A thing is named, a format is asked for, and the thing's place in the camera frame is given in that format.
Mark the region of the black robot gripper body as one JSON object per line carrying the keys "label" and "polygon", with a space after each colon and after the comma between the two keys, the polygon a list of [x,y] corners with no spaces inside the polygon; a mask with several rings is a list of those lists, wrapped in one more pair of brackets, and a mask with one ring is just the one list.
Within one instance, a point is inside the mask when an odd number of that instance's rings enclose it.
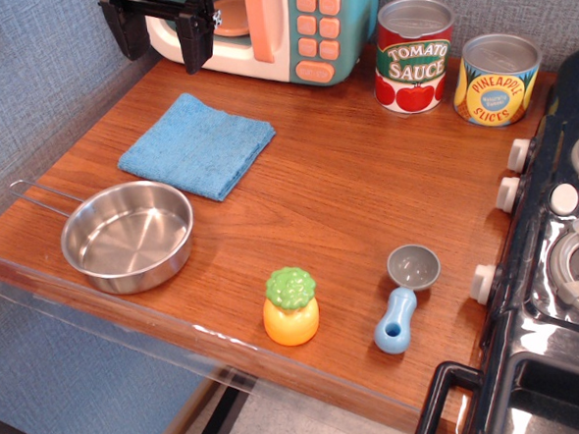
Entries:
{"label": "black robot gripper body", "polygon": [[182,14],[211,17],[216,12],[214,0],[99,0],[99,4],[124,19],[133,15],[156,19],[176,19]]}

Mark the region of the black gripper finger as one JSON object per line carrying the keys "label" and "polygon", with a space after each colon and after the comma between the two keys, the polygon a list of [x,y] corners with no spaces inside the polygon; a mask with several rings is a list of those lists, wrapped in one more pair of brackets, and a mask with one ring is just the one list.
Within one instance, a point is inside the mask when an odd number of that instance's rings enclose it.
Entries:
{"label": "black gripper finger", "polygon": [[176,20],[184,66],[190,75],[195,75],[212,58],[213,31],[214,21],[211,17],[182,14]]}
{"label": "black gripper finger", "polygon": [[148,50],[146,19],[125,2],[101,2],[105,22],[121,52],[130,60],[137,60]]}

